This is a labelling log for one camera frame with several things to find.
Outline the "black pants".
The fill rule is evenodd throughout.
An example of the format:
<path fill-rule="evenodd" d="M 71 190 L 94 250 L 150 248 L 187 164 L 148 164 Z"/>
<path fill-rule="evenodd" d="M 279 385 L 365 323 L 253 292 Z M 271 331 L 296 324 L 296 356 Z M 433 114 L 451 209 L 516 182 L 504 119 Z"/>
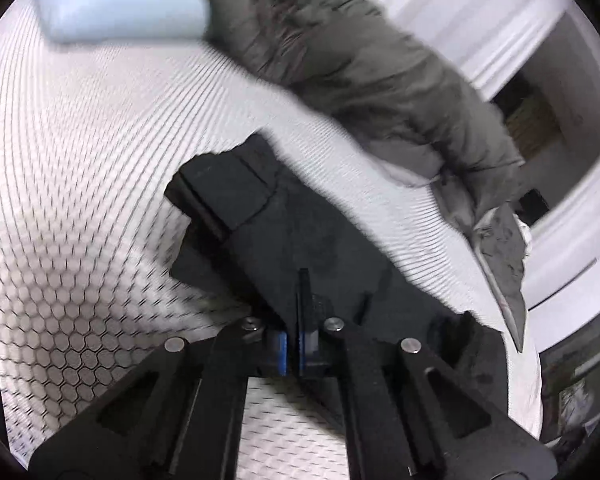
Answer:
<path fill-rule="evenodd" d="M 422 342 L 500 410 L 509 408 L 502 335 L 413 285 L 336 206 L 279 160 L 264 136 L 198 155 L 166 186 L 189 220 L 172 278 L 266 307 L 296 326 L 299 273 L 334 315 L 396 344 Z"/>

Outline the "white honeycomb mattress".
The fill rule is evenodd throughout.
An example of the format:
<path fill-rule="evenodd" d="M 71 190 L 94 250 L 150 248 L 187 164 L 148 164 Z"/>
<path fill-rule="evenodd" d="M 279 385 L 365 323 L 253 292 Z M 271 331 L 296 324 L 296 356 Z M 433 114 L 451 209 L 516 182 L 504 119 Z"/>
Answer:
<path fill-rule="evenodd" d="M 261 130 L 416 286 L 505 330 L 464 237 L 330 119 L 201 42 L 61 47 L 34 0 L 0 21 L 0 387 L 20 463 L 166 338 L 244 309 L 170 277 L 184 162 Z"/>

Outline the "grey duvet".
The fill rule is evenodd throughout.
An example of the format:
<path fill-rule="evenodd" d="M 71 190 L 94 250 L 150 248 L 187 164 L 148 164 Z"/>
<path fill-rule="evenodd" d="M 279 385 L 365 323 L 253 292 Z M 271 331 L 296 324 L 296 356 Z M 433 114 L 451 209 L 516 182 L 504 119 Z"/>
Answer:
<path fill-rule="evenodd" d="M 430 188 L 468 239 L 516 347 L 527 244 L 522 157 L 498 108 L 372 0 L 209 0 L 211 35 L 250 74 L 336 120 L 390 176 Z"/>

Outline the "white curtain right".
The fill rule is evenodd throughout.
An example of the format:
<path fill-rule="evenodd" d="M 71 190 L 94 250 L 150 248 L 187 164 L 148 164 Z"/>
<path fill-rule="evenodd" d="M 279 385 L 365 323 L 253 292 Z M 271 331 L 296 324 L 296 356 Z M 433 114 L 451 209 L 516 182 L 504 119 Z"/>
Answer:
<path fill-rule="evenodd" d="M 533 309 L 600 258 L 600 157 L 543 219 L 532 226 L 532 252 L 522 285 Z"/>

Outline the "light blue pillow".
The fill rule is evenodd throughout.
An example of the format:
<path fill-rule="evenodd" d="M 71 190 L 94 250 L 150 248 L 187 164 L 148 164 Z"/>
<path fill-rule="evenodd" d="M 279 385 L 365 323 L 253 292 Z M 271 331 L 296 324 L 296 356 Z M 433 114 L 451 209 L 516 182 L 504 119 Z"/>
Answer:
<path fill-rule="evenodd" d="M 42 29 L 58 44 L 199 39 L 208 0 L 36 0 Z"/>

